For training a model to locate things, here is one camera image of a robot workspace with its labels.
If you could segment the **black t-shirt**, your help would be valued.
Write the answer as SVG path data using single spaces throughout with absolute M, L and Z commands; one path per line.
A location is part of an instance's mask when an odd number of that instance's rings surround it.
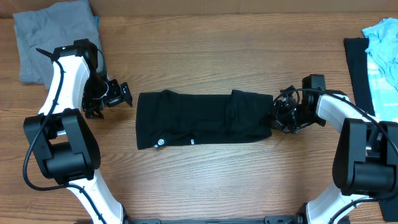
M 271 136 L 271 95 L 233 90 L 229 95 L 141 93 L 137 148 L 256 142 Z

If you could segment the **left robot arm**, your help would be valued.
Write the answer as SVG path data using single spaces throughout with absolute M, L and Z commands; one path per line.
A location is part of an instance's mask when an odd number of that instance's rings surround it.
M 53 52 L 38 51 L 50 59 L 53 78 L 43 107 L 24 120 L 29 142 L 22 168 L 25 183 L 42 192 L 69 190 L 92 223 L 132 223 L 100 173 L 99 145 L 86 123 L 103 118 L 105 107 L 132 105 L 128 84 L 97 71 L 101 51 L 88 39 Z

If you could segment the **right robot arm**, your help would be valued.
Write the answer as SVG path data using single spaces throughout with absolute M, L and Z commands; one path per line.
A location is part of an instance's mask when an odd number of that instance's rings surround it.
M 333 181 L 315 200 L 288 218 L 268 223 L 349 223 L 362 203 L 377 202 L 386 222 L 397 221 L 397 123 L 382 121 L 328 90 L 323 75 L 311 74 L 302 87 L 290 86 L 274 99 L 272 128 L 297 133 L 312 124 L 330 123 L 340 138 L 332 167 Z

